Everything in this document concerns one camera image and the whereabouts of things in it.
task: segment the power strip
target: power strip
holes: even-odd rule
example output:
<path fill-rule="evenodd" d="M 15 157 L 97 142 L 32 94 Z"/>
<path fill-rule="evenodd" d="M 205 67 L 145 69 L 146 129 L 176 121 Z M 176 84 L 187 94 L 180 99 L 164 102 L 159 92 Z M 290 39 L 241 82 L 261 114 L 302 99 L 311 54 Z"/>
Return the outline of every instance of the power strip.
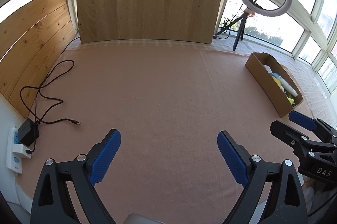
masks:
<path fill-rule="evenodd" d="M 32 155 L 26 153 L 30 150 L 25 145 L 19 143 L 17 128 L 11 128 L 8 134 L 8 144 L 6 153 L 6 166 L 14 173 L 22 173 L 22 158 L 31 159 Z"/>

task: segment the power adapter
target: power adapter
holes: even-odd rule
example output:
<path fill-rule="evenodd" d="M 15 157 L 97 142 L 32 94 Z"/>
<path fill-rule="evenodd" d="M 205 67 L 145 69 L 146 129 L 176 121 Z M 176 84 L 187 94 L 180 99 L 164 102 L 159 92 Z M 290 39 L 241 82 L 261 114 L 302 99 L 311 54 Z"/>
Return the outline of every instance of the power adapter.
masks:
<path fill-rule="evenodd" d="M 39 137 L 39 129 L 34 121 L 29 118 L 20 126 L 17 131 L 19 143 L 29 147 L 34 139 Z"/>

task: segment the cable on floor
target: cable on floor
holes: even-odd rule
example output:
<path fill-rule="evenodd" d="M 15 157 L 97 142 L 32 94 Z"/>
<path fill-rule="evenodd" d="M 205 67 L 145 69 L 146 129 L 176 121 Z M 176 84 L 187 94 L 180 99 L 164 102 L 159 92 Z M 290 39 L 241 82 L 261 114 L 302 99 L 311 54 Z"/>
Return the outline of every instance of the cable on floor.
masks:
<path fill-rule="evenodd" d="M 78 39 L 79 37 L 73 39 L 72 41 L 70 41 L 67 46 L 65 47 L 65 49 L 62 51 L 61 54 L 63 54 L 63 52 L 66 50 L 66 48 L 69 46 L 69 44 L 71 42 L 73 42 L 74 40 Z M 44 83 L 46 82 L 46 80 L 50 77 L 50 75 L 53 73 L 53 71 L 55 70 L 55 68 L 60 65 L 61 63 L 65 63 L 65 62 L 71 62 L 72 63 L 72 66 L 65 72 L 61 73 L 60 75 L 56 76 L 54 79 L 52 79 L 50 82 L 48 82 L 47 84 L 44 85 Z M 20 99 L 23 103 L 23 105 L 29 110 L 29 112 L 34 116 L 34 148 L 33 150 L 26 150 L 26 153 L 29 153 L 29 154 L 32 154 L 34 151 L 35 151 L 35 147 L 36 147 L 36 126 L 39 126 L 41 123 L 44 123 L 44 124 L 55 124 L 55 123 L 58 123 L 58 122 L 61 122 L 61 121 L 70 121 L 71 123 L 75 124 L 75 125 L 80 125 L 81 123 L 77 120 L 74 120 L 74 119 L 69 119 L 69 118 L 61 118 L 61 119 L 58 119 L 58 120 L 54 120 L 54 121 L 51 121 L 51 122 L 48 122 L 48 121 L 44 121 L 43 118 L 46 116 L 46 114 L 55 106 L 57 105 L 60 105 L 62 104 L 64 101 L 60 98 L 55 98 L 55 97 L 48 97 L 48 96 L 44 96 L 42 93 L 41 93 L 41 89 L 47 87 L 49 84 L 51 84 L 53 81 L 55 81 L 56 79 L 58 79 L 60 76 L 63 76 L 65 74 L 67 74 L 68 72 L 70 72 L 70 70 L 74 67 L 75 65 L 75 62 L 71 59 L 67 59 L 67 60 L 63 60 L 61 62 L 59 62 L 58 64 L 55 65 L 55 67 L 51 70 L 51 72 L 49 72 L 47 74 L 47 76 L 44 78 L 44 80 L 41 82 L 41 84 L 39 85 L 39 87 L 35 87 L 35 86 L 24 86 L 21 88 L 20 90 Z M 35 109 L 34 109 L 34 112 L 31 110 L 31 108 L 29 108 L 26 103 L 24 102 L 23 98 L 22 98 L 22 91 L 24 89 L 37 89 L 37 92 L 36 92 L 36 95 L 35 95 Z M 38 94 L 40 94 L 43 98 L 46 98 L 46 99 L 51 99 L 51 100 L 56 100 L 58 101 L 58 103 L 55 103 L 53 104 L 52 106 L 50 106 L 46 111 L 45 113 L 42 115 L 41 118 L 39 118 L 37 115 L 36 115 L 36 110 L 37 110 L 37 96 Z"/>

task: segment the tripod leg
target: tripod leg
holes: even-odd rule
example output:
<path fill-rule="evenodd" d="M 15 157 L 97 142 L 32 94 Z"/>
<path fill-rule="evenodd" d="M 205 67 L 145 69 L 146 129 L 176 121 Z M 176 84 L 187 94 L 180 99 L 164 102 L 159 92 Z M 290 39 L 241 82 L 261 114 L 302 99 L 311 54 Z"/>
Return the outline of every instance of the tripod leg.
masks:
<path fill-rule="evenodd" d="M 245 24 L 246 24 L 246 19 L 243 18 L 241 23 L 240 23 L 238 34 L 236 35 L 236 38 L 235 38 L 235 41 L 234 41 L 233 51 L 236 50 L 236 47 L 239 43 L 239 39 L 241 38 L 241 35 L 243 35 L 243 31 L 245 30 Z"/>
<path fill-rule="evenodd" d="M 242 34 L 241 34 L 241 37 L 240 37 L 241 40 L 243 40 L 243 35 L 245 33 L 246 20 L 243 20 L 242 22 L 243 22 L 243 29 L 242 29 Z"/>

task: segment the tripod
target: tripod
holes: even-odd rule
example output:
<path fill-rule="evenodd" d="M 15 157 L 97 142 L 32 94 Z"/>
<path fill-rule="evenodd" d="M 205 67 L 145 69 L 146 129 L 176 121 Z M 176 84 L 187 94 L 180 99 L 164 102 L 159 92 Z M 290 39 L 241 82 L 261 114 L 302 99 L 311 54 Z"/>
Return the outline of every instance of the tripod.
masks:
<path fill-rule="evenodd" d="M 244 31 L 245 31 L 245 26 L 246 26 L 246 20 L 247 20 L 247 17 L 248 17 L 248 13 L 247 12 L 243 12 L 242 16 L 238 17 L 237 19 L 235 19 L 234 21 L 232 21 L 230 24 L 228 24 L 227 26 L 225 26 L 224 28 L 222 28 L 219 32 L 217 32 L 213 38 L 216 39 L 217 36 L 219 34 L 222 34 L 224 31 L 227 31 L 230 27 L 232 27 L 235 23 L 237 23 L 238 21 L 241 21 L 240 23 L 240 27 L 239 27 L 239 30 L 238 30 L 238 34 L 236 35 L 236 38 L 235 38 L 235 41 L 234 41 L 234 45 L 233 45 L 233 51 L 236 50 L 236 47 L 239 43 L 239 39 L 243 40 L 243 34 L 244 34 Z"/>

